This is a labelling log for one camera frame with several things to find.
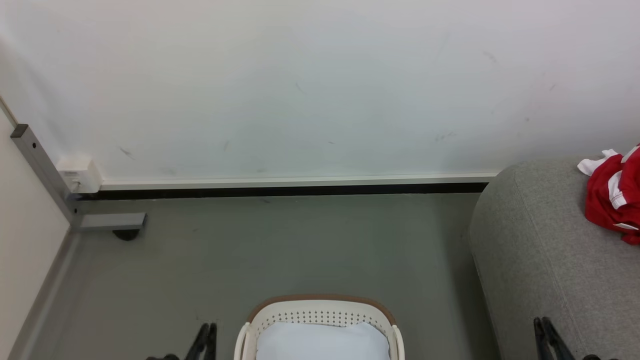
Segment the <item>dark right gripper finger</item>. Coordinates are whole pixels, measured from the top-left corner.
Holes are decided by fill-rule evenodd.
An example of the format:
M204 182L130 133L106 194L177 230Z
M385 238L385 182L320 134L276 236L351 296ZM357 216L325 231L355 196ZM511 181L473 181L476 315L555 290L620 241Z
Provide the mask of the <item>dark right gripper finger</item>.
M548 317L541 318L541 358L542 360L576 359Z
M547 360L546 332L544 330L542 320L539 317L534 318L534 335L537 359Z

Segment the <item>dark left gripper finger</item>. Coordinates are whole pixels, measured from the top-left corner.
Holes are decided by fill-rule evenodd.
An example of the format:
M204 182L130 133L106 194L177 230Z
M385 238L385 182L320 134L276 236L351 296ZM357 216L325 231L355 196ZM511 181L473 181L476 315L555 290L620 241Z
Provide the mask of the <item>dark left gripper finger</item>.
M208 326L208 333L205 338L205 360L217 359L217 333L217 324L210 323Z
M201 355L204 353L207 347L207 339L210 332L210 324L204 323L199 328L199 331L189 347L185 355L185 360L200 360Z

